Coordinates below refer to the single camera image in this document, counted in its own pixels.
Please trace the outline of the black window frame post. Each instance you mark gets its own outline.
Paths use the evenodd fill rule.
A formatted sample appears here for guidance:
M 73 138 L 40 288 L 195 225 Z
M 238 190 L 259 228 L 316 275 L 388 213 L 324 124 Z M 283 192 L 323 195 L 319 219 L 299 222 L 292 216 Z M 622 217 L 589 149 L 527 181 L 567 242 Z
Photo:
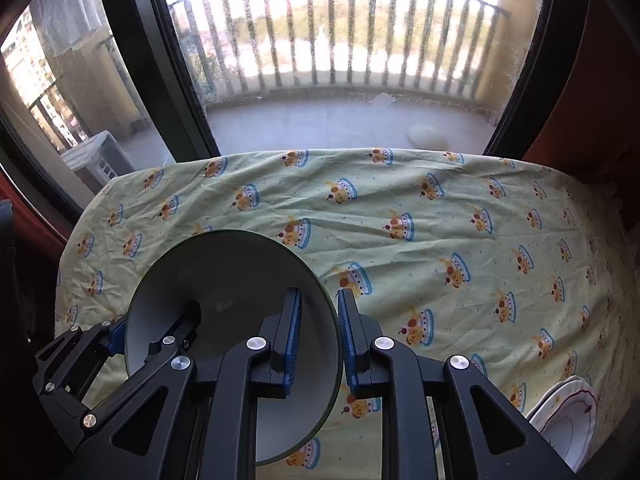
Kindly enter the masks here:
M 220 155 L 166 0 L 102 0 L 126 69 L 178 162 Z

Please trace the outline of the red curtain left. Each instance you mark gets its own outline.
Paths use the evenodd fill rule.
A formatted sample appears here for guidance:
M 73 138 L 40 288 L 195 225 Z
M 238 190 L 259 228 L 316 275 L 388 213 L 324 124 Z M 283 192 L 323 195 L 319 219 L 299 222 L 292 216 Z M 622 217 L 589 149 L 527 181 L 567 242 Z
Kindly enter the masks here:
M 46 200 L 42 204 L 30 200 L 4 166 L 1 166 L 1 198 L 13 204 L 17 234 L 49 259 L 60 260 L 70 236 L 70 225 Z

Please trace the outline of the red curtain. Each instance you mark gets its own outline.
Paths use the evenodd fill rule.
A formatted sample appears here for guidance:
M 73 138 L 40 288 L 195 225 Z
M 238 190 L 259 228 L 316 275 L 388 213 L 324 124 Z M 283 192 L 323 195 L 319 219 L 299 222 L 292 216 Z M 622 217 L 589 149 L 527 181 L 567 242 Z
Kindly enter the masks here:
M 524 159 L 582 177 L 638 165 L 639 52 L 604 0 L 590 1 L 572 72 Z
M 42 204 L 30 200 L 4 166 L 1 166 L 1 198 L 13 204 L 17 234 L 49 259 L 60 260 L 70 236 L 70 225 L 46 200 Z

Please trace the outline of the yellow crown print tablecloth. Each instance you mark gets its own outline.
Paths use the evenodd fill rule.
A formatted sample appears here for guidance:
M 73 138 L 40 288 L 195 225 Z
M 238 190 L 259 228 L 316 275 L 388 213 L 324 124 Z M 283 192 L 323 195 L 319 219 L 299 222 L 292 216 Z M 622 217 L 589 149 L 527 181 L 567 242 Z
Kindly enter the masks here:
M 598 188 L 507 158 L 293 150 L 115 178 L 64 249 L 55 331 L 120 318 L 166 250 L 221 229 L 292 249 L 417 354 L 463 354 L 523 415 L 584 378 L 598 418 L 582 466 L 634 395 L 639 299 L 620 218 Z

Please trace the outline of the balcony metal railing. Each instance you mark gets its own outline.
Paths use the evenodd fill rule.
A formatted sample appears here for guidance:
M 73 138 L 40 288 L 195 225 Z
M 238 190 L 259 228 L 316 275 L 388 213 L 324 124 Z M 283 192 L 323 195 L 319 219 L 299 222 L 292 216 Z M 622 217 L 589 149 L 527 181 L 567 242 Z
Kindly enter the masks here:
M 329 87 L 473 102 L 510 16 L 483 0 L 177 0 L 168 10 L 206 104 Z

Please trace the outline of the red trimmed white plate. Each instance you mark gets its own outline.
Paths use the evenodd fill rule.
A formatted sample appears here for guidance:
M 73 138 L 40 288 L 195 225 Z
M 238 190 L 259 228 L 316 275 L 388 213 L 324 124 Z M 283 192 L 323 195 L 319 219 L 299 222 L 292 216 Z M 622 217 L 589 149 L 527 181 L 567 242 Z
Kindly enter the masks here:
M 587 457 L 597 418 L 596 395 L 584 380 L 556 390 L 529 422 L 577 472 Z

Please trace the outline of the yellow flower white plate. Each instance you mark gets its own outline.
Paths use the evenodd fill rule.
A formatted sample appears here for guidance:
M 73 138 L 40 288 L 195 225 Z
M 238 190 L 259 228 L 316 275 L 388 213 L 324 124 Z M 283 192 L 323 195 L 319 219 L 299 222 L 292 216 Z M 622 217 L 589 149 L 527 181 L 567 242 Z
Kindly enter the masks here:
M 525 418 L 527 420 L 531 420 L 534 417 L 534 415 L 537 413 L 537 411 L 547 402 L 549 398 L 551 398 L 555 394 L 556 390 L 559 390 L 559 388 L 562 388 L 564 385 L 569 384 L 570 382 L 583 382 L 583 381 L 584 381 L 584 378 L 578 375 L 572 375 L 570 377 L 562 379 L 560 382 L 557 382 L 555 385 L 550 387 L 542 395 L 542 397 L 538 400 L 538 402 L 525 415 Z

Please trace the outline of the white outdoor unit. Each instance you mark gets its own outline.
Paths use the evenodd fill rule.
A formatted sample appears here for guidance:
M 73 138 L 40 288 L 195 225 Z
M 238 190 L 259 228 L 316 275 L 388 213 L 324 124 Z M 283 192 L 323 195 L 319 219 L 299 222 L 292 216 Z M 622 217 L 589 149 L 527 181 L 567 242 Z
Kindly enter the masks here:
M 130 159 L 107 130 L 66 150 L 61 158 L 93 194 L 112 179 L 134 172 Z

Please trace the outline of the red curtain right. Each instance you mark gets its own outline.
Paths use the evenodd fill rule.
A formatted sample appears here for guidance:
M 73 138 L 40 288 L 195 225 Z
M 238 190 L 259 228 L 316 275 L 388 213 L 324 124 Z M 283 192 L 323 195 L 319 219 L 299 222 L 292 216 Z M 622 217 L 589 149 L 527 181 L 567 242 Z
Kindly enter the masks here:
M 638 165 L 639 52 L 604 0 L 590 1 L 572 72 L 524 159 L 582 177 Z

